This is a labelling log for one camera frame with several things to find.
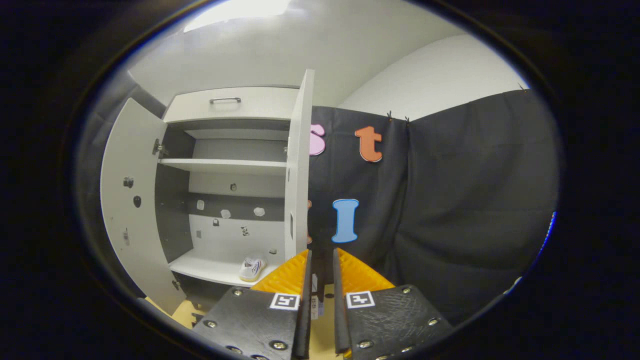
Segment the blue letter i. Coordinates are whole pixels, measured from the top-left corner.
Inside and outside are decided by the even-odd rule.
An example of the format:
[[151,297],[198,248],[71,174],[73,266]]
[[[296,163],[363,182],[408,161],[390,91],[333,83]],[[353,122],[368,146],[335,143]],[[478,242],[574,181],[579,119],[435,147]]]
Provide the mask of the blue letter i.
[[340,199],[333,202],[333,208],[338,211],[338,225],[331,241],[348,243],[358,238],[358,235],[353,232],[357,207],[356,199]]

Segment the shoe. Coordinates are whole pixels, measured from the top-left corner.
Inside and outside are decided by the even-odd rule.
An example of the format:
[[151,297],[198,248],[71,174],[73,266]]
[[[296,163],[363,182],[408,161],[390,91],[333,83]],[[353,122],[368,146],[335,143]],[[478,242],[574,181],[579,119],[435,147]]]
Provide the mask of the shoe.
[[267,267],[267,261],[261,258],[245,258],[240,267],[240,280],[246,282],[256,281],[260,273]]

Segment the ceiling light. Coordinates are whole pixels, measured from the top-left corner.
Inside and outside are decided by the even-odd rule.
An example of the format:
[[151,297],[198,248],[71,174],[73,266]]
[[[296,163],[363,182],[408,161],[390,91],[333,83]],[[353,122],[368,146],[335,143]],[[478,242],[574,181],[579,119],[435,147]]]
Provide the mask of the ceiling light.
[[287,9],[289,2],[291,0],[227,0],[205,10],[184,28],[184,32],[241,17],[281,15]]

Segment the wooden floor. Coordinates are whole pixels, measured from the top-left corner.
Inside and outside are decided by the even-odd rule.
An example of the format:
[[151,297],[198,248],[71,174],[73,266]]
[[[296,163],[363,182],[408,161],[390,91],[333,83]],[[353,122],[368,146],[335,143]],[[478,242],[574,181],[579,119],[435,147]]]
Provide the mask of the wooden floor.
[[[327,285],[324,293],[333,293],[333,285]],[[159,309],[159,307],[148,297],[146,299]],[[183,301],[182,304],[171,316],[182,326],[191,329],[191,322],[195,322],[195,317],[191,313],[204,315],[201,310],[195,309],[190,301]],[[311,321],[311,336],[309,341],[310,360],[342,360],[342,356],[336,356],[333,337],[333,299],[324,298],[324,315],[317,320]]]

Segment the white cabinet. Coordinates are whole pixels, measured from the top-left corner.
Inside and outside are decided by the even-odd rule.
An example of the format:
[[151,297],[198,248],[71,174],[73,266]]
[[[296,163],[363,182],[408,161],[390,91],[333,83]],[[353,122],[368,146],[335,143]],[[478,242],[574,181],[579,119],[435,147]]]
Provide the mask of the white cabinet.
[[[102,213],[109,240],[127,273],[167,313],[186,297],[172,271],[251,286],[255,282],[238,278],[245,255],[257,251],[267,256],[269,266],[262,278],[306,248],[313,82],[314,71],[307,70],[300,89],[229,88],[181,94],[164,119],[132,99],[126,102],[104,153]],[[192,158],[171,158],[171,149],[162,149],[169,151],[167,156],[154,153],[156,139],[163,141],[167,126],[190,124],[178,128],[196,139]],[[189,172],[189,196],[224,197],[232,205],[234,199],[255,200],[256,206],[281,198],[278,209],[284,213],[278,221],[273,216],[263,221],[234,218],[233,213],[230,217],[189,213],[193,248],[168,263],[156,220],[157,167]],[[125,178],[133,179],[131,187]],[[251,236],[243,236],[247,228]]]

